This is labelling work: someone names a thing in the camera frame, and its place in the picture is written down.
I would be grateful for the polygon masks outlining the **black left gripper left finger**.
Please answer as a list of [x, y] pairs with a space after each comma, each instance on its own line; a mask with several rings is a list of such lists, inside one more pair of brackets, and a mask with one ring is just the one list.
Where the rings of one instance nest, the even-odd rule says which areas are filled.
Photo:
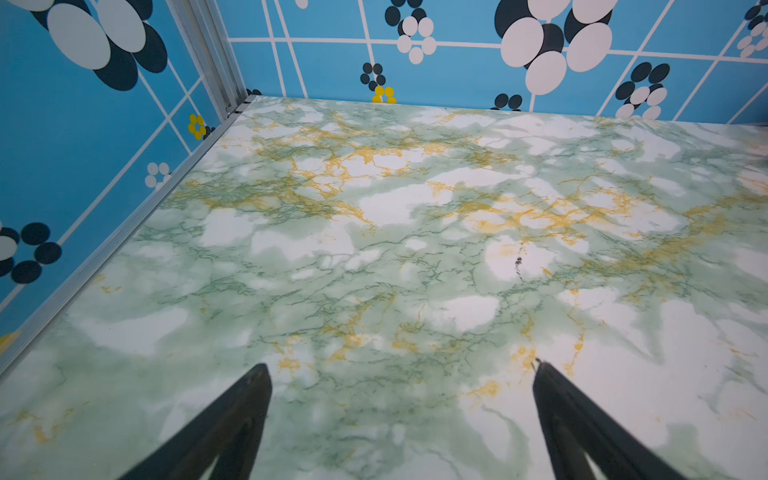
[[272, 395], [268, 367], [259, 363], [124, 479], [248, 479]]

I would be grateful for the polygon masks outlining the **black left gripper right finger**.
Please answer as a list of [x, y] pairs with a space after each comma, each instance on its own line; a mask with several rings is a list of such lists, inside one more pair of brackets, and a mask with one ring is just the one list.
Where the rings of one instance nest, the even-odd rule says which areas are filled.
[[533, 395], [557, 479], [681, 479], [553, 365], [540, 360]]

